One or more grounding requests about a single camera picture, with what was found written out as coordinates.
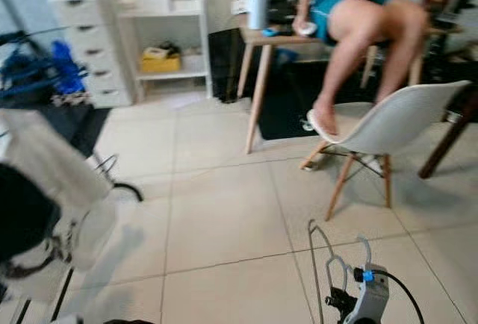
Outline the white shell chair wooden legs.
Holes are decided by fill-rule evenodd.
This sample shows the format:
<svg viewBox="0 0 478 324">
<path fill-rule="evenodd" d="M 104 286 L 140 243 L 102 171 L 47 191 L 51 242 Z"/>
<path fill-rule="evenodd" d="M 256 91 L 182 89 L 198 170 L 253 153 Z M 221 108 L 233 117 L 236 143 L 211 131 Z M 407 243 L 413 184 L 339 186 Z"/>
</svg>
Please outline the white shell chair wooden legs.
<svg viewBox="0 0 478 324">
<path fill-rule="evenodd" d="M 360 163 L 385 181 L 385 206 L 391 208 L 391 155 L 413 142 L 444 115 L 454 96 L 472 86 L 470 81 L 419 84 L 404 87 L 382 102 L 351 102 L 334 105 L 335 119 L 341 133 L 332 135 L 320 127 L 314 110 L 306 119 L 321 137 L 320 145 L 302 161 L 300 168 L 317 167 L 317 155 L 344 156 L 337 184 L 325 220 L 332 218 L 339 195 L 349 181 L 353 163 Z"/>
</svg>

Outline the yellow box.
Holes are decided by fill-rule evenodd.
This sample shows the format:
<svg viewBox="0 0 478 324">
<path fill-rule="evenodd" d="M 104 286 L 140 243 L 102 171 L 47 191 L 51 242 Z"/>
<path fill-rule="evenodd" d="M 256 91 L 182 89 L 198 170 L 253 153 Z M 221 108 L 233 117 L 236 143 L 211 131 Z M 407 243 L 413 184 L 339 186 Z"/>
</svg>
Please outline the yellow box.
<svg viewBox="0 0 478 324">
<path fill-rule="evenodd" d="M 181 55 L 174 49 L 149 47 L 141 52 L 140 71 L 143 74 L 167 74 L 180 70 Z"/>
</svg>

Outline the grey water bottle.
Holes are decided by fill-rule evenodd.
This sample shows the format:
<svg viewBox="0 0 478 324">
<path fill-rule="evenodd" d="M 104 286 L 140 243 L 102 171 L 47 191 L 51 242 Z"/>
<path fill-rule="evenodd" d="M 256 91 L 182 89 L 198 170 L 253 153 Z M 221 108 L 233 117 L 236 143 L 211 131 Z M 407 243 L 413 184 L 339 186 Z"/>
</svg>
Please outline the grey water bottle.
<svg viewBox="0 0 478 324">
<path fill-rule="evenodd" d="M 269 19 L 267 19 L 269 0 L 248 0 L 246 9 L 248 9 L 248 28 L 250 30 L 262 31 L 269 26 Z"/>
</svg>

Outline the light wooden desk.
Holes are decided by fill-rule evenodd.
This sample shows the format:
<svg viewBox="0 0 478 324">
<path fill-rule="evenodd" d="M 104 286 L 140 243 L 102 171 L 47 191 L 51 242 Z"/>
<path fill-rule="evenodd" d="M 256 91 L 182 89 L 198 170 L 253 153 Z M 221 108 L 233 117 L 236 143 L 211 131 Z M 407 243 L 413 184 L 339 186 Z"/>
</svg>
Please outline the light wooden desk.
<svg viewBox="0 0 478 324">
<path fill-rule="evenodd" d="M 243 60 L 241 64 L 241 74 L 237 82 L 237 94 L 241 96 L 248 81 L 249 69 L 252 67 L 252 56 L 255 49 L 260 49 L 258 71 L 255 73 L 254 92 L 250 102 L 250 113 L 248 121 L 248 130 L 246 130 L 245 147 L 243 153 L 250 154 L 253 151 L 253 144 L 258 134 L 258 119 L 261 115 L 263 98 L 267 89 L 267 78 L 270 74 L 270 65 L 272 65 L 273 51 L 277 46 L 290 44 L 308 44 L 320 42 L 311 35 L 266 35 L 261 30 L 248 28 L 245 23 L 241 23 L 239 30 L 246 47 L 243 48 Z M 438 37 L 447 37 L 451 34 L 464 33 L 464 28 L 459 25 L 452 25 L 451 28 L 430 28 L 427 31 L 428 37 L 438 35 Z M 424 52 L 418 54 L 413 64 L 409 68 L 409 86 L 420 84 L 421 68 L 424 64 Z"/>
</svg>

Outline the white shelf unit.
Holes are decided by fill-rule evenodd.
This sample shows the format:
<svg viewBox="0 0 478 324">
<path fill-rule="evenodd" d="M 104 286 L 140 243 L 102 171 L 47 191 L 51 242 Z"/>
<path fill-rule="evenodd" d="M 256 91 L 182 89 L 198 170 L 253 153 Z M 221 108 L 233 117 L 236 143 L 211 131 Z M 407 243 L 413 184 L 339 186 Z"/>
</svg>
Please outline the white shelf unit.
<svg viewBox="0 0 478 324">
<path fill-rule="evenodd" d="M 161 81 L 191 79 L 205 97 L 213 95 L 206 0 L 116 0 L 117 24 L 137 98 Z M 169 43 L 185 52 L 180 68 L 171 72 L 143 70 L 141 55 Z"/>
</svg>

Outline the person in striped shirt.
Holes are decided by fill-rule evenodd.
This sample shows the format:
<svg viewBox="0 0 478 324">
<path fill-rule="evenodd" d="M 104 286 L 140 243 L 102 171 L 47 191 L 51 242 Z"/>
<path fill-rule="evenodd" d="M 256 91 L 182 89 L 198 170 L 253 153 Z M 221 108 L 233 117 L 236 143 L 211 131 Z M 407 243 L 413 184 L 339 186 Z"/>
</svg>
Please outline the person in striped shirt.
<svg viewBox="0 0 478 324">
<path fill-rule="evenodd" d="M 337 135 L 338 90 L 361 65 L 367 50 L 389 45 L 376 102 L 407 85 L 411 65 L 423 51 L 429 14 L 409 0 L 298 0 L 294 28 L 315 24 L 314 35 L 332 47 L 320 95 L 314 100 L 317 128 Z"/>
</svg>

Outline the grey clothes hanger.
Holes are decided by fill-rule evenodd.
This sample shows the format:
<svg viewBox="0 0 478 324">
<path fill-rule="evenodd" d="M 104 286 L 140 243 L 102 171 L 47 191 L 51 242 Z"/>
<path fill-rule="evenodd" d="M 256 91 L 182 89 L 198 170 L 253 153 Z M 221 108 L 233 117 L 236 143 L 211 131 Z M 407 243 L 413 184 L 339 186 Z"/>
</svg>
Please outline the grey clothes hanger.
<svg viewBox="0 0 478 324">
<path fill-rule="evenodd" d="M 315 293 L 317 293 L 318 304 L 320 304 L 320 321 L 325 323 L 325 309 L 332 309 L 332 321 L 337 324 L 339 320 L 338 310 L 326 304 L 326 296 L 330 296 L 331 287 L 345 290 L 349 296 L 359 298 L 361 295 L 361 276 L 368 265 L 376 265 L 373 262 L 371 243 L 359 235 L 356 239 L 362 244 L 365 257 L 356 265 L 350 264 L 344 256 L 334 250 L 328 236 L 323 228 L 315 222 L 315 219 L 308 221 L 308 255 L 310 255 L 313 266 Z"/>
</svg>

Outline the white drawer cabinet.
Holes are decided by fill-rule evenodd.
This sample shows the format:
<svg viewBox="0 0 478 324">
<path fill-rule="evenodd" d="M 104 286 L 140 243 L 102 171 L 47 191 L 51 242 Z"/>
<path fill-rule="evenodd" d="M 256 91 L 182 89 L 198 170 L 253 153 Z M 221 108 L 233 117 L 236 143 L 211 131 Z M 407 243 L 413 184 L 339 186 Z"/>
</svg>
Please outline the white drawer cabinet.
<svg viewBox="0 0 478 324">
<path fill-rule="evenodd" d="M 136 91 L 122 54 L 111 0 L 49 0 L 65 27 L 72 57 L 89 75 L 84 79 L 92 105 L 99 108 L 134 104 Z"/>
</svg>

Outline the black computer case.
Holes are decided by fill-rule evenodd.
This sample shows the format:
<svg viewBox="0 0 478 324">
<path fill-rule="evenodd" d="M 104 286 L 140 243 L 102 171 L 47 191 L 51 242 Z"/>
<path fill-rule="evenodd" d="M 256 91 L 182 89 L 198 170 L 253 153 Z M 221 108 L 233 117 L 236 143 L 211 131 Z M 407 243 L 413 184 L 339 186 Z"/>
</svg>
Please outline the black computer case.
<svg viewBox="0 0 478 324">
<path fill-rule="evenodd" d="M 208 43 L 213 96 L 219 102 L 229 105 L 238 99 L 237 82 L 241 72 L 245 41 L 239 28 L 228 28 L 209 34 Z"/>
</svg>

